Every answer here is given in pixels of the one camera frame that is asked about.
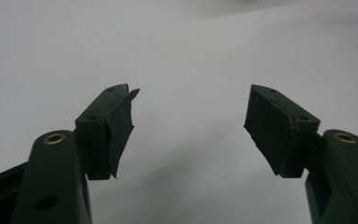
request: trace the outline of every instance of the gray surface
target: gray surface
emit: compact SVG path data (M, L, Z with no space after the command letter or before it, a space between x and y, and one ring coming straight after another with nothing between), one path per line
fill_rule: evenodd
M242 128L250 85L358 134L358 0L0 1L0 172L73 130L105 88L141 88L94 223L310 223Z

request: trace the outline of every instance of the small hole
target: small hole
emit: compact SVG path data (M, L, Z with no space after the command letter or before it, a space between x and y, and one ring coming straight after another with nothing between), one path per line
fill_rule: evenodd
M52 207L54 207L57 204L57 202L58 202L57 196L49 195L39 200L39 202L36 203L35 208L39 212L48 211Z
M65 137L65 134L55 133L46 137L44 142L45 144L53 145L62 142Z
M95 120L95 119L97 119L97 118L98 118L98 116L96 116L96 115L92 115L92 116L89 116L89 117L88 117L89 120Z
M357 140L353 136L346 133L336 133L335 138L344 143L356 143Z

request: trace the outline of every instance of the clamp jaw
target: clamp jaw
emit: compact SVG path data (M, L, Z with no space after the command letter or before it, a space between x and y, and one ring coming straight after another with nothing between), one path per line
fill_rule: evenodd
M313 223L358 223L358 136L316 133L320 121L280 92L252 85L244 128L275 175L300 178Z
M117 176L133 129L127 84L104 90L76 129L45 133L28 162L0 174L0 223L91 223L88 180Z

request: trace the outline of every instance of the white background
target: white background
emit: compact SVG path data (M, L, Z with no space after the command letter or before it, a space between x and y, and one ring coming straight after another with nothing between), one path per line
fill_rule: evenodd
M307 174L242 128L249 90L358 135L358 0L0 1L0 172L121 83L135 129L94 223L311 223Z

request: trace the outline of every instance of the brass rivet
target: brass rivet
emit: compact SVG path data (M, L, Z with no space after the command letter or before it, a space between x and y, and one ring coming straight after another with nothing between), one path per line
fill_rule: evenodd
M66 138L66 135L63 133L54 133L45 138L43 141L47 145L54 145L62 142Z
M335 133L334 136L336 139L338 139L339 141L344 142L344 143L353 144L353 143L357 142L355 137L353 137L352 135L349 135L347 133Z

